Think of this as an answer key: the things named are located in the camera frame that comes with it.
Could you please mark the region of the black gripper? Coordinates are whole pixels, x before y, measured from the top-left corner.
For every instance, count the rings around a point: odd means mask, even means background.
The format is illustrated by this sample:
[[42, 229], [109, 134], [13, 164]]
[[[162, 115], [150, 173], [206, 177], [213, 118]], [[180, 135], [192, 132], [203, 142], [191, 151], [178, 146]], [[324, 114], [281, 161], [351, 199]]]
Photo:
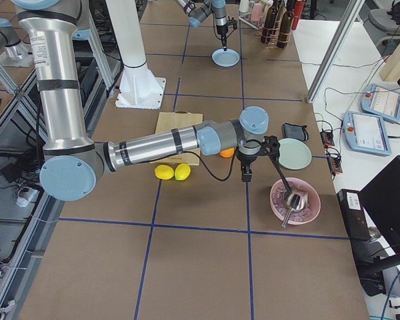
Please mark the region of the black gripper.
[[253, 176], [252, 163], [256, 161], [256, 155], [246, 155], [240, 151], [236, 151], [236, 158], [241, 165], [241, 180], [242, 182], [250, 182]]
[[224, 51], [227, 50], [227, 25], [217, 25], [216, 26], [217, 37], [222, 42], [222, 48]]

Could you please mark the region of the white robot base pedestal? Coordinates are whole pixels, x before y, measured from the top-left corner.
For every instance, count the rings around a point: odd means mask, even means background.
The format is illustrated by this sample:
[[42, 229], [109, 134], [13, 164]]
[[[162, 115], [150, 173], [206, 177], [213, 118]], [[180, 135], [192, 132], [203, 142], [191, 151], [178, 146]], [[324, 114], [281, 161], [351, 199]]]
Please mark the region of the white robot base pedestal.
[[158, 110], [166, 79], [155, 77], [148, 68], [135, 2], [110, 0], [106, 4], [124, 66], [116, 106]]

